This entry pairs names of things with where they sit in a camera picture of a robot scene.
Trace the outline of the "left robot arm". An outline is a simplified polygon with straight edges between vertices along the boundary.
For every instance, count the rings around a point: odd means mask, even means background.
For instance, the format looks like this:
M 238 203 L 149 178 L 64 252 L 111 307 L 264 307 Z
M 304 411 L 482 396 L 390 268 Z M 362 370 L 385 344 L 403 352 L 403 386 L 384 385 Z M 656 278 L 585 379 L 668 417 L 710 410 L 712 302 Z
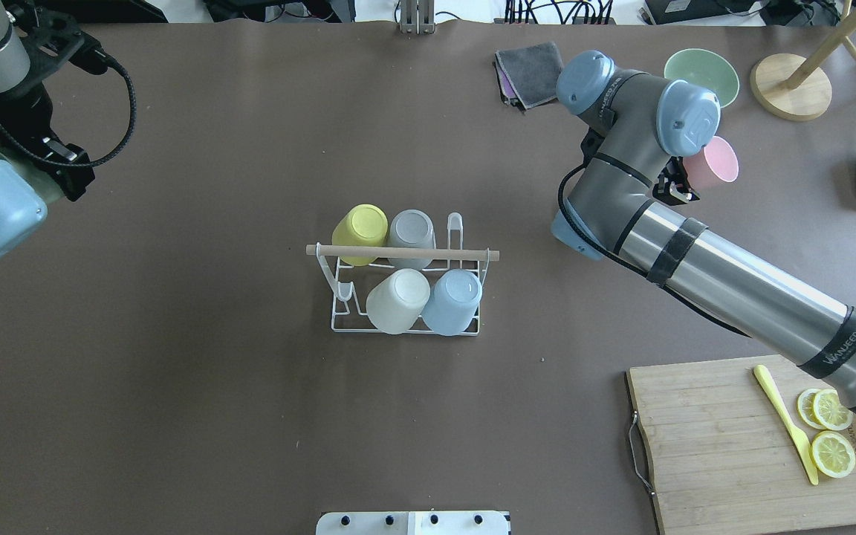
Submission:
M 0 1 L 0 258 L 27 239 L 60 197 L 94 180 L 88 153 L 52 129 L 45 79 L 65 63 L 108 70 L 86 54 L 95 41 L 71 14 L 34 1 Z

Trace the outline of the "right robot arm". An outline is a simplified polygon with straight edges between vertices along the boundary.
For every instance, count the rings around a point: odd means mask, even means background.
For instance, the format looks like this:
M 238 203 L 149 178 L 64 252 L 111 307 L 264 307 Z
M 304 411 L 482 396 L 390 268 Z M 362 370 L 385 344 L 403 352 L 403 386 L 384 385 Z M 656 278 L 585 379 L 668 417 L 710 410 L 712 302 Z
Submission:
M 568 226 L 657 287 L 675 292 L 774 348 L 834 387 L 856 414 L 856 308 L 649 196 L 672 157 L 713 139 L 721 106 L 710 89 L 625 70 L 601 51 L 562 68 L 558 100 L 599 137 L 560 206 Z

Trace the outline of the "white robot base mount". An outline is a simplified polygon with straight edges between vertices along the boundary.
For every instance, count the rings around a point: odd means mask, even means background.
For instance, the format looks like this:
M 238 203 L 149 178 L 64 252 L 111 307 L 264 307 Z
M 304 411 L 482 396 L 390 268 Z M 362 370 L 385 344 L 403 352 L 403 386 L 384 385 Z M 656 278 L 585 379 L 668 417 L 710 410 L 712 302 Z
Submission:
M 316 534 L 510 534 L 505 511 L 396 510 L 329 512 L 320 516 Z

